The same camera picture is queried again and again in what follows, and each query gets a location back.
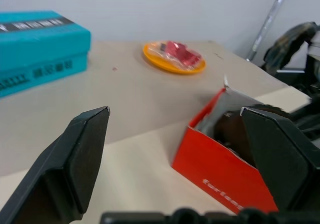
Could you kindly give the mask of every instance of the table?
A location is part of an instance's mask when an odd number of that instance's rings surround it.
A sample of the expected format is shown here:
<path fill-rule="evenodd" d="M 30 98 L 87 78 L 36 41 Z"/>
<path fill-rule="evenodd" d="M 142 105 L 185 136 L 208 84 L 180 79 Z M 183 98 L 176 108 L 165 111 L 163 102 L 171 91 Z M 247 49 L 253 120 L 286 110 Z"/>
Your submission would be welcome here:
<path fill-rule="evenodd" d="M 258 100 L 293 111 L 308 96 L 292 87 Z M 104 211 L 162 211 L 192 207 L 199 213 L 232 213 L 170 167 L 187 120 L 105 145 L 102 162 L 87 213 L 75 223 L 99 223 Z M 27 171 L 0 177 L 0 209 Z"/>
<path fill-rule="evenodd" d="M 106 143 L 155 130 L 194 113 L 230 86 L 251 96 L 286 84 L 215 42 L 187 42 L 206 59 L 206 70 L 181 76 L 163 72 L 142 56 L 141 42 L 94 42 L 88 70 L 0 100 L 0 176 L 29 168 L 83 111 L 108 105 Z"/>

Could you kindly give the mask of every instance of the orange plate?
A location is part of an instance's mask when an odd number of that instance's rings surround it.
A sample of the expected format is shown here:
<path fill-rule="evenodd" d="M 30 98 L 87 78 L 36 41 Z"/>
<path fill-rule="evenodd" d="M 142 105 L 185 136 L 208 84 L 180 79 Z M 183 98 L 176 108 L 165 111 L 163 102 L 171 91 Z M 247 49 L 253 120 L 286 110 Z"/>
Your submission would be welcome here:
<path fill-rule="evenodd" d="M 171 64 L 169 61 L 164 60 L 161 57 L 152 55 L 148 53 L 148 45 L 146 44 L 143 48 L 143 53 L 147 57 L 148 60 L 155 66 L 173 72 L 177 74 L 183 74 L 183 75 L 193 75 L 196 73 L 202 72 L 206 68 L 206 61 L 204 59 L 201 60 L 199 66 L 195 68 L 194 70 L 182 70 Z"/>

